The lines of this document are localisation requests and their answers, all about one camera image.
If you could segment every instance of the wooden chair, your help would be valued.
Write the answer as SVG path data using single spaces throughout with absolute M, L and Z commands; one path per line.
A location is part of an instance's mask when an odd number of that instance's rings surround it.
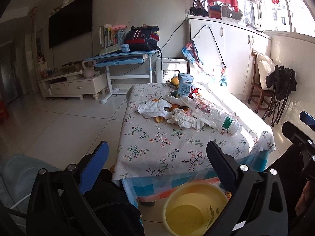
M 259 110 L 270 110 L 270 102 L 265 100 L 265 97 L 273 97 L 273 90 L 263 90 L 261 88 L 261 84 L 260 83 L 255 83 L 255 78 L 256 78 L 256 71 L 258 70 L 258 64 L 257 64 L 257 56 L 258 53 L 256 52 L 252 52 L 252 55 L 254 56 L 254 76 L 253 76 L 253 82 L 251 83 L 252 88 L 250 91 L 250 95 L 248 98 L 248 104 L 250 104 L 250 101 L 252 100 L 255 104 L 257 104 L 257 108 L 255 109 L 255 113 L 258 113 Z M 257 89 L 260 92 L 260 95 L 254 95 L 254 89 Z M 261 107 L 263 102 L 265 102 L 268 107 Z

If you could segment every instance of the white pillow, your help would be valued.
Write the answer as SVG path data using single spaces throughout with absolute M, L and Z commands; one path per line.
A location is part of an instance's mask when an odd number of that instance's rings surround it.
M 268 90 L 266 84 L 266 76 L 270 75 L 274 70 L 276 64 L 265 54 L 258 53 L 257 65 L 260 76 L 260 84 L 263 90 Z

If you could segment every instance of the tv stand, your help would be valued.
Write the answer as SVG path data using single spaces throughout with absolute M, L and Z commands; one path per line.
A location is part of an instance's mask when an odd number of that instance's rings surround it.
M 38 81 L 42 96 L 44 98 L 78 97 L 83 99 L 83 95 L 92 94 L 97 100 L 100 92 L 105 93 L 106 75 L 100 74 L 85 78 L 82 74 L 83 71 L 52 75 Z

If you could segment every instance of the water bottle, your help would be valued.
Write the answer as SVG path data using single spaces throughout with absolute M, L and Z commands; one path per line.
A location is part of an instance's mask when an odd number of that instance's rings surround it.
M 240 128 L 240 123 L 226 114 L 226 111 L 208 101 L 207 99 L 196 96 L 190 105 L 188 113 L 193 117 L 202 120 L 211 128 L 226 129 L 231 134 L 236 134 Z

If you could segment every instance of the wall-mounted tv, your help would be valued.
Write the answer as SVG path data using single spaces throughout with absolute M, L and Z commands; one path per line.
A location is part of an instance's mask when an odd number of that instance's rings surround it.
M 93 0 L 75 0 L 49 18 L 49 48 L 91 32 Z

